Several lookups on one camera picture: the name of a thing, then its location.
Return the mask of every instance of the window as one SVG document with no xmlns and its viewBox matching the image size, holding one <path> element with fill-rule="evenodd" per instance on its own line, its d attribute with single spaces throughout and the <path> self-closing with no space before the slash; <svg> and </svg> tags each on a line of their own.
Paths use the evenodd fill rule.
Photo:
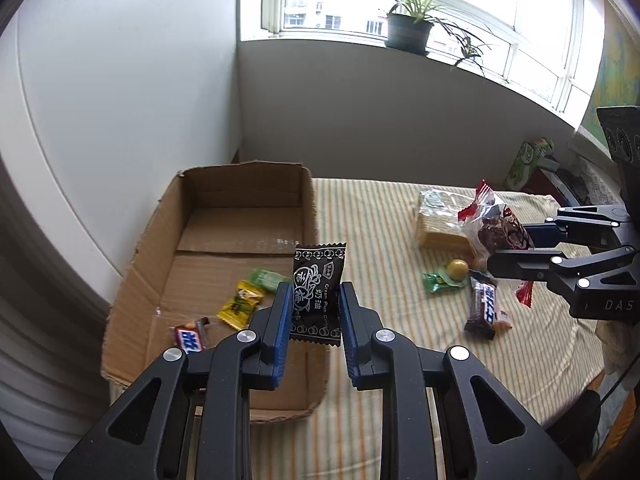
<svg viewBox="0 0 640 480">
<path fill-rule="evenodd" d="M 367 34 L 382 36 L 382 22 L 367 22 Z"/>
<path fill-rule="evenodd" d="M 324 28 L 340 29 L 340 16 L 325 16 Z"/>
<path fill-rule="evenodd" d="M 284 26 L 285 27 L 304 27 L 306 14 L 285 14 Z"/>
<path fill-rule="evenodd" d="M 276 37 L 311 34 L 379 44 L 396 0 L 262 0 L 261 23 Z M 484 43 L 485 74 L 575 121 L 593 91 L 602 54 L 603 0 L 440 0 L 438 15 Z M 299 8 L 315 9 L 299 14 Z M 304 30 L 287 30 L 303 28 Z M 453 63 L 460 46 L 439 25 L 428 55 Z M 471 62 L 460 64 L 477 72 Z"/>
</svg>

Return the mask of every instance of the window sill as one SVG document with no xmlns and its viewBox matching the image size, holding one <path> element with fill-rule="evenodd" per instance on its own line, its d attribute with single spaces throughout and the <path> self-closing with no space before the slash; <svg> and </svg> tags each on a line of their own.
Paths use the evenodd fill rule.
<svg viewBox="0 0 640 480">
<path fill-rule="evenodd" d="M 385 39 L 376 38 L 366 34 L 335 33 L 330 30 L 324 30 L 324 29 L 320 29 L 320 30 L 289 29 L 289 30 L 280 32 L 278 34 L 270 34 L 265 30 L 261 30 L 261 32 L 262 34 L 255 34 L 253 37 L 243 38 L 243 41 L 257 41 L 257 40 L 265 40 L 265 39 L 267 40 L 320 40 L 320 41 L 340 41 L 342 43 L 367 44 L 370 46 L 386 48 Z M 436 61 L 448 64 L 448 65 L 453 65 L 457 59 L 453 56 L 444 54 L 443 52 L 440 52 L 437 50 L 430 50 L 430 49 L 427 49 L 426 57 L 432 60 L 436 60 Z M 482 77 L 482 73 L 480 72 L 480 69 L 475 65 L 472 65 L 470 62 L 463 61 L 458 67 L 461 68 L 462 70 L 472 72 Z M 562 119 L 565 123 L 567 123 L 572 128 L 577 128 L 580 125 L 581 118 L 580 118 L 580 121 L 577 124 L 575 124 L 575 121 L 569 120 L 566 114 L 559 112 L 558 110 L 555 110 L 555 108 L 553 108 L 548 101 L 545 101 L 543 98 L 539 97 L 538 95 L 534 94 L 533 92 L 527 90 L 526 88 L 520 85 L 507 81 L 505 78 L 498 75 L 497 73 L 491 72 L 489 70 L 485 70 L 484 77 L 498 84 L 501 84 L 513 90 L 517 94 L 520 94 L 523 97 L 526 97 L 527 99 L 535 102 L 537 105 L 543 108 L 546 108 L 546 110 L 550 111 L 551 113 L 553 113 L 554 115 Z"/>
</svg>

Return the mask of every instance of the plant pot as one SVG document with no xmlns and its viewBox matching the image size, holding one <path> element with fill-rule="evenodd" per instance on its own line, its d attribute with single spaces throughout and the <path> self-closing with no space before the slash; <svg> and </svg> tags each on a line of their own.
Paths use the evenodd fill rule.
<svg viewBox="0 0 640 480">
<path fill-rule="evenodd" d="M 411 16 L 390 14 L 387 25 L 389 38 L 385 41 L 386 46 L 419 56 L 426 55 L 427 39 L 433 23 L 424 20 L 414 23 L 414 18 Z"/>
</svg>

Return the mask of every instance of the cardboard box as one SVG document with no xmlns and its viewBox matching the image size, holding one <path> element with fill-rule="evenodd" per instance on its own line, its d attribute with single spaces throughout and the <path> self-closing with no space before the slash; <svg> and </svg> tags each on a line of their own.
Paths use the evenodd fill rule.
<svg viewBox="0 0 640 480">
<path fill-rule="evenodd" d="M 128 386 L 173 346 L 170 327 L 209 317 L 207 339 L 234 330 L 216 318 L 256 267 L 292 274 L 297 243 L 317 243 L 311 174 L 299 164 L 247 162 L 178 174 L 161 198 L 111 309 L 102 375 Z M 262 306 L 270 306 L 267 296 Z M 282 384 L 251 391 L 251 420 L 307 416 L 320 403 L 328 348 L 290 341 Z"/>
</svg>

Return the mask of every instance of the yellow round candy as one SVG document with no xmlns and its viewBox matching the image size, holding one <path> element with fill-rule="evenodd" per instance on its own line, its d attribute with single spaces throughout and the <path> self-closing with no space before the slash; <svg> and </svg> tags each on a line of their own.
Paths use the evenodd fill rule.
<svg viewBox="0 0 640 480">
<path fill-rule="evenodd" d="M 447 265 L 447 274 L 455 282 L 461 282 L 466 278 L 469 266 L 465 260 L 451 260 Z"/>
</svg>

